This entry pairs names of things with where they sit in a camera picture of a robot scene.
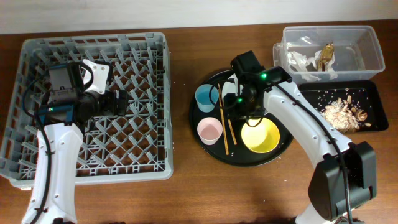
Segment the pink cup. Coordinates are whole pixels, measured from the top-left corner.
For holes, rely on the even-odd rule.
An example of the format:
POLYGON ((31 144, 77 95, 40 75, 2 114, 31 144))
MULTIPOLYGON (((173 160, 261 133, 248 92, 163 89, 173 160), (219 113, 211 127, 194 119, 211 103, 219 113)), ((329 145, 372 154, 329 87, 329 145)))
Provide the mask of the pink cup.
POLYGON ((203 118, 197 126, 197 133, 202 143, 214 145, 223 133, 221 122, 212 117, 203 118))

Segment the white round plate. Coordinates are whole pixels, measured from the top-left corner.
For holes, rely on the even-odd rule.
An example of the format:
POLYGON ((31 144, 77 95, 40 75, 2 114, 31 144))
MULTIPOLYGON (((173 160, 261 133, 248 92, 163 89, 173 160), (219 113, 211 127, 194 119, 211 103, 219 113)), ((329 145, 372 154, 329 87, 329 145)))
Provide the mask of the white round plate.
POLYGON ((237 84, 237 76, 235 74, 229 76, 228 78, 222 79, 222 102, 223 108, 229 109, 234 107, 238 102, 238 89, 236 87, 237 84))

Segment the light blue cup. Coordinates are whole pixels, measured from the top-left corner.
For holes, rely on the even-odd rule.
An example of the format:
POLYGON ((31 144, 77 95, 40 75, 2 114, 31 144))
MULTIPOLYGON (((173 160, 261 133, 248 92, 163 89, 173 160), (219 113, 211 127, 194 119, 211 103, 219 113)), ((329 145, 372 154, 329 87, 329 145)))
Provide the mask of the light blue cup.
POLYGON ((215 106, 211 103, 211 100, 214 103, 217 103, 219 94, 218 90, 214 87, 212 90, 212 85, 204 84, 197 88, 195 92, 195 99, 200 111, 204 113, 211 112, 215 106))

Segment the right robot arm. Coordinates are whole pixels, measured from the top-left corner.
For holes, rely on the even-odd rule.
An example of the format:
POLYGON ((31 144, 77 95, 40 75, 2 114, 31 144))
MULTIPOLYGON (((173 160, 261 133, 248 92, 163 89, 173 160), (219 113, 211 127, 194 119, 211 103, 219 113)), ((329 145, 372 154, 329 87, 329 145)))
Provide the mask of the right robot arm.
POLYGON ((322 118, 280 66, 266 69, 248 51, 231 61, 235 85, 227 112, 250 127, 266 114, 277 118, 303 147, 315 170, 310 205, 295 223, 356 223, 352 211, 376 196, 376 155, 366 142, 355 144, 322 118))

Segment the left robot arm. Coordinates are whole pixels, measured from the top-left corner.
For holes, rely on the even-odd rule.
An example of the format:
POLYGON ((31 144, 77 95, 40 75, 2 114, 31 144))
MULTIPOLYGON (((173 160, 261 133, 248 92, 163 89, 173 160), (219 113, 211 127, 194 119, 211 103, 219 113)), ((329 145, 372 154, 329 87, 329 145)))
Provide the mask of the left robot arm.
POLYGON ((85 127, 96 116, 124 116, 129 95, 109 91, 110 63, 84 59, 49 67, 50 90, 32 117, 38 156, 30 204, 23 223, 76 223, 75 177, 85 127))

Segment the wooden chopstick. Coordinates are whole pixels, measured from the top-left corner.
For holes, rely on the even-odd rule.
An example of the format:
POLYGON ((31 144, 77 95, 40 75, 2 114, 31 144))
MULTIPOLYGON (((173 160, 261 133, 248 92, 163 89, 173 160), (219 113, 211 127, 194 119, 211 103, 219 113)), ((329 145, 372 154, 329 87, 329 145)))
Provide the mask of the wooden chopstick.
POLYGON ((227 119, 227 121, 228 121, 229 130, 230 130, 230 133, 231 133, 231 137, 233 139, 233 143, 234 143, 234 145, 237 145, 237 141, 236 141, 236 137, 235 137, 235 134, 234 134, 233 126, 231 124, 231 120, 227 119))
POLYGON ((224 120, 224 112, 223 112, 223 99, 222 99, 222 95, 221 95, 221 87, 220 84, 217 84, 218 87, 218 94, 219 94, 219 107, 220 107, 220 115, 221 115, 221 124, 222 124, 222 128, 223 128, 223 141, 224 141, 224 149, 225 149, 225 153, 228 156, 229 155, 229 148, 228 148, 228 139, 227 139, 227 135, 226 135, 226 127, 225 127, 225 120, 224 120))

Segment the brown snack wrapper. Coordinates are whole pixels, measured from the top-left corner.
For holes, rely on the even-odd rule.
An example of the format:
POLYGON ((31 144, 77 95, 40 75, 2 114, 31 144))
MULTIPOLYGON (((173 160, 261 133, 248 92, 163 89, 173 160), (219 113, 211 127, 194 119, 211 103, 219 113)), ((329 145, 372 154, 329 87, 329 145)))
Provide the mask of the brown snack wrapper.
POLYGON ((334 45, 333 42, 326 44, 323 50, 319 54, 318 58, 318 71, 325 72, 327 65, 331 62, 334 56, 334 45))

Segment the white paper napkin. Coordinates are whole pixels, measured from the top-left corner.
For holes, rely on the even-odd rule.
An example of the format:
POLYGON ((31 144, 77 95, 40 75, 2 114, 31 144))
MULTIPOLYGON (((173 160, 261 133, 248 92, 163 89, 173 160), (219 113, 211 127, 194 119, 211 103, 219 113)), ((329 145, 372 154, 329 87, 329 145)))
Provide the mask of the white paper napkin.
MULTIPOLYGON (((321 59, 321 54, 322 50, 319 50, 315 52, 314 57, 308 58, 305 55, 302 55, 296 51, 288 52, 287 53, 287 59, 289 61, 289 65, 294 68, 297 72, 304 72, 304 74, 301 74, 301 78, 308 82, 314 82, 314 81, 320 81, 321 78, 309 74, 309 69, 308 66, 311 65, 316 71, 321 68, 321 66, 318 65, 320 59, 321 59)), ((332 55, 332 58, 325 63, 325 70, 330 73, 330 80, 334 80, 338 78, 338 74, 334 71, 334 69, 331 67, 335 62, 335 56, 332 55)))

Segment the food scraps peanuts and rice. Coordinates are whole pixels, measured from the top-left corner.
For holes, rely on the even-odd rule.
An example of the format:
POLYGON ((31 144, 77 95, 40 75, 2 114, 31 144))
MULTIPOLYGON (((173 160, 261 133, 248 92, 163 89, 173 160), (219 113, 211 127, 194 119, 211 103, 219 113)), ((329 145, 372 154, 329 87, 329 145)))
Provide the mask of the food scraps peanuts and rice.
POLYGON ((341 133, 354 133, 370 128, 369 112, 360 105, 355 96, 364 90, 332 89, 318 90, 316 110, 330 125, 341 133))

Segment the yellow bowl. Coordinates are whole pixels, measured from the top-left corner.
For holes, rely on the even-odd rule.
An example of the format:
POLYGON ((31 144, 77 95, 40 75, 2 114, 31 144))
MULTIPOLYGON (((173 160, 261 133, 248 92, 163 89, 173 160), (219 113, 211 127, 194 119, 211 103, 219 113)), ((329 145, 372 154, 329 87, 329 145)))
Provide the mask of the yellow bowl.
POLYGON ((273 151, 280 142, 280 131, 277 125, 263 118, 259 123, 259 119, 250 119, 244 123, 241 129, 241 139, 243 144, 252 152, 265 154, 273 151))

